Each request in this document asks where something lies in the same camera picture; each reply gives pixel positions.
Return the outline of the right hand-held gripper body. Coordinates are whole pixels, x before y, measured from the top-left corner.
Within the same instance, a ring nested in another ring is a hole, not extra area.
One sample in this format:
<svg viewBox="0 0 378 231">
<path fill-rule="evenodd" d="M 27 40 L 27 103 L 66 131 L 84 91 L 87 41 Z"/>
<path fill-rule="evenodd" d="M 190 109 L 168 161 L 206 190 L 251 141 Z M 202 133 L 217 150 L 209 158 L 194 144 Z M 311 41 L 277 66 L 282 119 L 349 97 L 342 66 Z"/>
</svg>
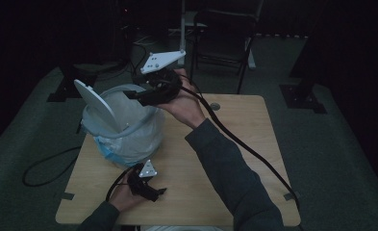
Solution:
<svg viewBox="0 0 378 231">
<path fill-rule="evenodd" d="M 146 84 L 148 80 L 159 80 L 161 85 L 159 88 L 148 85 L 149 89 L 145 91 L 146 96 L 140 100 L 142 106 L 164 104 L 178 95 L 182 81 L 174 70 L 166 67 L 185 56 L 185 50 L 149 54 L 146 63 L 140 69 L 142 83 Z"/>
</svg>

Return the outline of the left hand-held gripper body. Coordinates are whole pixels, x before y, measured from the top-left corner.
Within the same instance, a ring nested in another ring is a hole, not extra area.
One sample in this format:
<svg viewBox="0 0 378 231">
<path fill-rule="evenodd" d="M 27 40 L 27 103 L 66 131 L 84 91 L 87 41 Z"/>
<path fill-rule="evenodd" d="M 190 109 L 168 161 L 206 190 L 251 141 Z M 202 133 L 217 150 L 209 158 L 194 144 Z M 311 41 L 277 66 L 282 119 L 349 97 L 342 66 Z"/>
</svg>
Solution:
<svg viewBox="0 0 378 231">
<path fill-rule="evenodd" d="M 148 181 L 157 174 L 158 172 L 154 169 L 150 160 L 133 166 L 132 172 L 128 177 L 128 184 L 132 194 L 138 194 L 144 198 L 158 198 L 159 191 L 148 185 Z"/>
</svg>

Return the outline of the white and grey trash can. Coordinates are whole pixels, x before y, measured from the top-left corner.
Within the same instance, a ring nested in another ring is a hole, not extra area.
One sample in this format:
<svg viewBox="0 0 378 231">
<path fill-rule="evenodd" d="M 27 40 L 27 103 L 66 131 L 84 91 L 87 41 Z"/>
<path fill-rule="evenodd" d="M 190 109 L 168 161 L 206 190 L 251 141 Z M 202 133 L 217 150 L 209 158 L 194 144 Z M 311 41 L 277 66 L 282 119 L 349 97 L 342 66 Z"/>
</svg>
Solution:
<svg viewBox="0 0 378 231">
<path fill-rule="evenodd" d="M 149 107 L 141 106 L 136 99 L 129 99 L 125 90 L 144 91 L 144 88 L 126 84 L 96 93 L 92 87 L 80 80 L 75 87 L 87 103 L 83 110 L 81 124 L 83 129 L 94 137 L 117 138 L 127 123 L 141 118 Z"/>
</svg>

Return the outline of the person's left hand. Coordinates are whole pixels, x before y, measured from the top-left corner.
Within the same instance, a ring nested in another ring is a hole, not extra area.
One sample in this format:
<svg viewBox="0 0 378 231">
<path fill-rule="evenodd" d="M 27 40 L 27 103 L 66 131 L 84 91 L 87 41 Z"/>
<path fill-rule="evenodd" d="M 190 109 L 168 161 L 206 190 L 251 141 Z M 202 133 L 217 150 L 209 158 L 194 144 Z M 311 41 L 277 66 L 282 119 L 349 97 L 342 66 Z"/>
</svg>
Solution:
<svg viewBox="0 0 378 231">
<path fill-rule="evenodd" d="M 114 190 L 109 198 L 109 203 L 112 204 L 119 213 L 125 212 L 134 206 L 137 206 L 145 198 L 133 194 L 130 186 L 127 183 L 129 175 L 125 175 L 114 187 Z"/>
</svg>

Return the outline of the person's right hand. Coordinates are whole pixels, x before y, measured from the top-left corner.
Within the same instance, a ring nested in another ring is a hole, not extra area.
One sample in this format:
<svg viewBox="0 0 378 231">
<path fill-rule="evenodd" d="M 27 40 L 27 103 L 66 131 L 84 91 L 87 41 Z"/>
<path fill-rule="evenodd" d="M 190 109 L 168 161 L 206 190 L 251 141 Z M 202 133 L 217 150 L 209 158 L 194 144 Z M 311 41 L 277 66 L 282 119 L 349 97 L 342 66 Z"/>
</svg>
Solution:
<svg viewBox="0 0 378 231">
<path fill-rule="evenodd" d="M 159 105 L 159 108 L 166 110 L 178 121 L 186 124 L 191 129 L 197 128 L 206 117 L 200 107 L 195 87 L 187 78 L 187 72 L 183 69 L 175 69 L 175 72 L 181 78 L 183 87 L 187 90 L 180 90 L 176 98 L 166 104 Z"/>
</svg>

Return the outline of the translucent trash bag liner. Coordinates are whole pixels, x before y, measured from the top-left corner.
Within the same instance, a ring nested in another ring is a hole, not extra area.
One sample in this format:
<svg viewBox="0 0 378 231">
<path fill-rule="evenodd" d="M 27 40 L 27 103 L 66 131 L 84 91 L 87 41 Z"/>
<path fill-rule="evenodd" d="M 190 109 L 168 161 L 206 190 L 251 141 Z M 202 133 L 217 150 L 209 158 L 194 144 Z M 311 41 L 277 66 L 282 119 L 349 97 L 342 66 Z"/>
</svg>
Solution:
<svg viewBox="0 0 378 231">
<path fill-rule="evenodd" d="M 94 137 L 99 152 L 110 162 L 130 167 L 152 156 L 163 140 L 164 114 L 149 107 L 141 118 L 127 123 L 117 138 Z"/>
</svg>

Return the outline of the black stand base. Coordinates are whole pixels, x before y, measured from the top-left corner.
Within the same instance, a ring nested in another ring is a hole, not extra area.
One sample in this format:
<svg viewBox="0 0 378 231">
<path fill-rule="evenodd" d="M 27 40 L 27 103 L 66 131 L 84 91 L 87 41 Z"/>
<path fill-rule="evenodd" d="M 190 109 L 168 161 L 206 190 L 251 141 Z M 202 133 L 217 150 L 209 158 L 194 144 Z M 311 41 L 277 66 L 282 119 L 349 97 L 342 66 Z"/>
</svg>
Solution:
<svg viewBox="0 0 378 231">
<path fill-rule="evenodd" d="M 60 64 L 59 69 L 63 74 L 63 79 L 56 91 L 49 94 L 48 102 L 64 102 L 67 98 L 80 98 L 81 95 L 76 89 L 74 81 L 80 80 L 93 87 L 97 79 L 96 74 L 80 69 L 74 64 Z"/>
<path fill-rule="evenodd" d="M 281 85 L 280 90 L 289 109 L 313 110 L 316 114 L 326 114 L 313 88 L 323 76 L 322 59 L 316 49 L 315 42 L 308 38 L 295 64 L 290 71 L 290 77 L 300 78 L 297 85 Z"/>
</svg>

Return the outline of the black folding chair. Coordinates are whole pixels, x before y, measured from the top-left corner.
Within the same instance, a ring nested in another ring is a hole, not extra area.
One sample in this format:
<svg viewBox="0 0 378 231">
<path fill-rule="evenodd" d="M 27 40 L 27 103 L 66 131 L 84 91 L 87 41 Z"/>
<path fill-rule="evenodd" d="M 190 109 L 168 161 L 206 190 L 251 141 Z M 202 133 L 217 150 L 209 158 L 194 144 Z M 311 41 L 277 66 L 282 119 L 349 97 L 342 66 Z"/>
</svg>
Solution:
<svg viewBox="0 0 378 231">
<path fill-rule="evenodd" d="M 193 18 L 193 46 L 190 79 L 199 60 L 237 64 L 240 93 L 252 44 L 257 34 L 258 19 L 244 13 L 203 10 Z"/>
</svg>

